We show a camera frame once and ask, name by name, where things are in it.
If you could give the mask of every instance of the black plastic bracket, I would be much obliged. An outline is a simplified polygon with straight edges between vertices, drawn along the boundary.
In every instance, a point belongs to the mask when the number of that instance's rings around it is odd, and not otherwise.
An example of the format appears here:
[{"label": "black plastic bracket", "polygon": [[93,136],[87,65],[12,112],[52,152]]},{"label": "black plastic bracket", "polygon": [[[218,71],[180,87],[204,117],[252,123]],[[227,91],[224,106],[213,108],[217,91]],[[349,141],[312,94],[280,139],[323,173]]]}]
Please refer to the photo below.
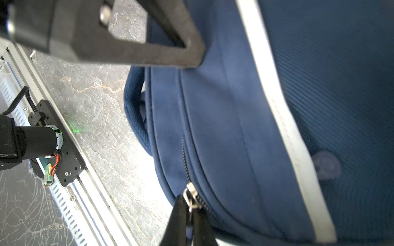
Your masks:
[{"label": "black plastic bracket", "polygon": [[[175,46],[116,39],[100,23],[102,0],[57,0],[49,54],[69,61],[194,68],[201,64],[204,41],[184,0],[138,0]],[[185,47],[176,47],[182,40]]]},{"label": "black plastic bracket", "polygon": [[[63,146],[60,149],[61,162],[56,168],[56,176],[62,186],[67,186],[70,182],[74,181],[86,167],[85,161],[72,142],[66,127],[62,124],[49,101],[41,100],[37,104],[37,109],[39,112],[45,114],[46,118],[43,119],[45,125],[55,125],[63,134]],[[32,117],[33,115],[33,113],[29,115],[29,123],[31,126],[36,125],[36,122],[33,120],[34,117]]]}]

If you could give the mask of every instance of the white trim stripe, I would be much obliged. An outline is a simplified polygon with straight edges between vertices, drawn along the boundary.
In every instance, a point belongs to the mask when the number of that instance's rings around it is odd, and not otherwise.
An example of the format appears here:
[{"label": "white trim stripe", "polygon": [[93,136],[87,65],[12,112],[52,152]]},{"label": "white trim stripe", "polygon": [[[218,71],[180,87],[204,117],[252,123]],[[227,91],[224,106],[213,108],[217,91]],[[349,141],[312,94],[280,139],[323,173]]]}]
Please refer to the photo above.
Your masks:
[{"label": "white trim stripe", "polygon": [[315,231],[316,242],[336,242],[335,227],[325,204],[312,159],[282,93],[260,7],[257,0],[236,0],[236,3],[264,94],[293,165]]}]

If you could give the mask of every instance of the fabric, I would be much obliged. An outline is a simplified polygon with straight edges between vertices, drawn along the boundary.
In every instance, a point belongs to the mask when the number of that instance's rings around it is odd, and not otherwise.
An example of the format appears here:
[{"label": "fabric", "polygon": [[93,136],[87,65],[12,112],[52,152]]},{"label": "fabric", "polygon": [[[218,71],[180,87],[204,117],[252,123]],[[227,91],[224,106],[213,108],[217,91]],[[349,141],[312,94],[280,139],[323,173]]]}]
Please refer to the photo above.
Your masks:
[{"label": "fabric", "polygon": [[[312,224],[235,3],[185,2],[207,47],[202,65],[145,69],[150,149],[167,198],[174,203],[186,187],[185,161],[220,235],[255,245],[310,245]],[[393,4],[259,4],[310,155],[328,151],[341,164],[338,177],[320,181],[338,244],[391,245]],[[171,45],[152,20],[147,41]]]},{"label": "fabric", "polygon": [[394,238],[394,5],[259,1],[288,105],[311,155],[342,165],[320,185],[338,239]]},{"label": "fabric", "polygon": [[[220,218],[212,219],[216,227],[260,242],[266,236],[313,242],[235,2],[186,3],[207,47],[203,63],[145,71],[149,137],[163,190],[173,202],[186,187],[183,143],[190,178]],[[171,44],[153,22],[147,33],[148,42]]]}]

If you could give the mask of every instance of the orange wire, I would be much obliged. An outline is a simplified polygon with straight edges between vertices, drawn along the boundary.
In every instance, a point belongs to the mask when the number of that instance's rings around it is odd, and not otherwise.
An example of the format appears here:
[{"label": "orange wire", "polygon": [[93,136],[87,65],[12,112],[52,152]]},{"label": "orange wire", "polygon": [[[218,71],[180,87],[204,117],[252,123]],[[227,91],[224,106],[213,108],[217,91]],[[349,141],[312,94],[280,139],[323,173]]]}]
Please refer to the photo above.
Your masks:
[{"label": "orange wire", "polygon": [[55,165],[53,165],[52,168],[51,168],[51,170],[50,170],[50,174],[53,176],[53,182],[52,182],[52,184],[49,185],[49,186],[44,186],[45,188],[51,187],[51,186],[53,185],[53,183],[55,182],[55,176],[54,176],[54,175],[55,175],[56,166],[57,166],[58,163],[59,163],[60,157],[59,157],[59,155],[56,155],[56,154],[54,154],[54,155],[56,156],[56,162],[55,162]]}]

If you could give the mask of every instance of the bolt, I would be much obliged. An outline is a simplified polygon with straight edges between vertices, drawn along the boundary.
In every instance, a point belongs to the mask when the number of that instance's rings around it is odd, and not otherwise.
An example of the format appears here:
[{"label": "bolt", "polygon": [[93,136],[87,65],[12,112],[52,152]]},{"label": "bolt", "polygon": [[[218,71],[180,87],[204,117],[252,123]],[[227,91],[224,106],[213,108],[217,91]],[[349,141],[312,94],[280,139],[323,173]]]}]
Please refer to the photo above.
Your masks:
[{"label": "bolt", "polygon": [[100,8],[100,22],[104,26],[108,26],[108,24],[110,23],[111,14],[112,14],[112,9],[111,9],[110,6],[108,6],[106,4],[101,5],[101,8]]}]

